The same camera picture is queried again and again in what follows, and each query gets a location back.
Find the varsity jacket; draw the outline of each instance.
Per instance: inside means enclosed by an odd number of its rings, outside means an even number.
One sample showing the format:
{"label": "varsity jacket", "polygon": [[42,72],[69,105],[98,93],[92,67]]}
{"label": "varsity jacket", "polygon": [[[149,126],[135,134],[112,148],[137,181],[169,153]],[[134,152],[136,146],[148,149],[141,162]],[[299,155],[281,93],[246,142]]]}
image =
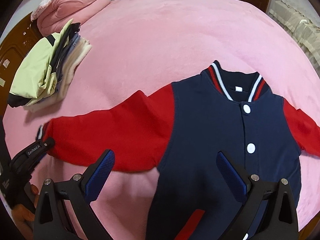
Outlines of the varsity jacket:
{"label": "varsity jacket", "polygon": [[112,149],[115,171],[157,167],[147,240],[219,238],[241,206],[217,169],[220,150],[263,180],[286,178],[296,205],[301,150],[320,156],[320,128],[309,116],[273,94],[259,73],[228,72],[218,61],[148,97],[137,91],[110,110],[52,119],[41,135],[56,142],[48,154],[76,165]]}

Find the pink bedspread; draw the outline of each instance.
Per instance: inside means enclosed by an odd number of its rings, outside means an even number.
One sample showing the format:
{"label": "pink bedspread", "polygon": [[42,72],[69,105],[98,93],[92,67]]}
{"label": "pink bedspread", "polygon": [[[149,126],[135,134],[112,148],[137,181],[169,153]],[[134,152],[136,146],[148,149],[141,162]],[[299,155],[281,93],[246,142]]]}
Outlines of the pink bedspread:
{"label": "pink bedspread", "polygon": [[[76,70],[65,100],[36,114],[7,109],[4,125],[12,156],[53,117],[109,109],[139,89],[149,95],[198,74],[215,59],[229,71],[260,72],[274,93],[320,125],[320,79],[312,65],[280,26],[248,3],[115,0],[81,26],[80,34],[93,48]],[[304,153],[300,162],[301,229],[320,210],[320,159]],[[32,182],[41,187],[47,177],[66,180],[84,169],[47,156]],[[157,179],[156,169],[111,173],[92,207],[115,240],[144,239]]]}

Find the white label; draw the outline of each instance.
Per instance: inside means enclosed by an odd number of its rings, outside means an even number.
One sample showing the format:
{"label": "white label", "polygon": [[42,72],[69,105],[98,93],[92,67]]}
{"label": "white label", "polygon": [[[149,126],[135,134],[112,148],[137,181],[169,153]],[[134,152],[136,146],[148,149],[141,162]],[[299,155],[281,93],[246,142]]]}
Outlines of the white label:
{"label": "white label", "polygon": [[9,65],[9,63],[10,63],[10,61],[9,61],[8,59],[6,59],[6,60],[2,63],[2,65],[4,65],[4,67],[7,68],[8,65]]}
{"label": "white label", "polygon": [[236,87],[237,92],[242,92],[242,87]]}
{"label": "white label", "polygon": [[2,78],[0,78],[0,86],[4,87],[5,84],[5,80],[3,80]]}

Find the human hand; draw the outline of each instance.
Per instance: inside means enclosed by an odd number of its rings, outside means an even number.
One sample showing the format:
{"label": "human hand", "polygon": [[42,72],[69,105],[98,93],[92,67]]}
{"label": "human hand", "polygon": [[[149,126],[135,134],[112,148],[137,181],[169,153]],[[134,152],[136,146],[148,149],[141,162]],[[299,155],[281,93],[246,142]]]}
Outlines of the human hand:
{"label": "human hand", "polygon": [[[39,190],[35,185],[31,185],[31,192],[36,195],[34,205],[37,206],[38,199],[39,199]],[[33,239],[33,231],[26,223],[26,221],[34,221],[35,215],[24,207],[22,204],[18,204],[14,206],[11,211],[11,215],[13,218],[14,223],[16,224],[17,228],[21,232],[21,234],[25,237],[26,240]]]}

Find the cabinet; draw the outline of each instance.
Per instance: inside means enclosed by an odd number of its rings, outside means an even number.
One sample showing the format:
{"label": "cabinet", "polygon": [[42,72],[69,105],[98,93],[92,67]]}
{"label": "cabinet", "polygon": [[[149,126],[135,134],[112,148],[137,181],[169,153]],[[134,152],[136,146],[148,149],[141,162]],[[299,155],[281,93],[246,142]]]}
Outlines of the cabinet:
{"label": "cabinet", "polygon": [[0,115],[4,115],[14,75],[25,55],[42,38],[36,21],[24,17],[0,45]]}

